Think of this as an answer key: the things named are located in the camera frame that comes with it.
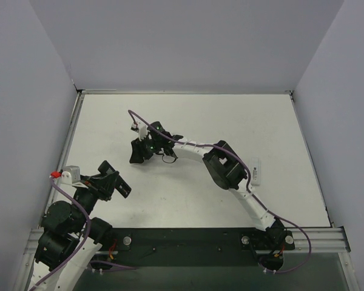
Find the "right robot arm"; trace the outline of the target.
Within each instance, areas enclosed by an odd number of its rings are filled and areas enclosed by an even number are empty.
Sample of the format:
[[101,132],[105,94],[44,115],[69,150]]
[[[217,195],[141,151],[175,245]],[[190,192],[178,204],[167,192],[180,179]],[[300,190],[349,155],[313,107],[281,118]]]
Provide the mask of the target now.
[[138,137],[131,142],[131,164],[142,164],[153,155],[173,159],[184,158],[202,162],[213,182],[230,191],[240,202],[257,230],[267,233],[274,244],[292,244],[294,239],[281,221],[263,205],[250,187],[250,172],[241,164],[239,157],[225,141],[214,145],[196,144],[181,135],[171,135],[159,122],[149,127],[135,121],[131,130]]

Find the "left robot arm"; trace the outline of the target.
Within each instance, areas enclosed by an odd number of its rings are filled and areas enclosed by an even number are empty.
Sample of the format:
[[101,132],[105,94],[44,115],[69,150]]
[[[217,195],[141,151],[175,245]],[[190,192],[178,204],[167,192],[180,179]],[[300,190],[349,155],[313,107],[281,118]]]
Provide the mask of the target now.
[[127,196],[131,189],[113,169],[93,176],[65,169],[51,173],[50,182],[66,199],[51,204],[42,217],[34,264],[47,271],[33,272],[29,290],[72,290],[95,253],[112,243],[112,225],[90,217],[96,203],[110,201],[116,190]]

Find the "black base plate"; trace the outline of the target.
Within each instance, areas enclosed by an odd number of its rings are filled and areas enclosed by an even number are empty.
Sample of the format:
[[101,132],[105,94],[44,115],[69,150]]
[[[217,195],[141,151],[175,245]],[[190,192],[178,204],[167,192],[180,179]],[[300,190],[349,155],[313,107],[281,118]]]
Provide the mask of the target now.
[[130,267],[244,267],[294,249],[292,233],[278,227],[113,228],[95,259]]

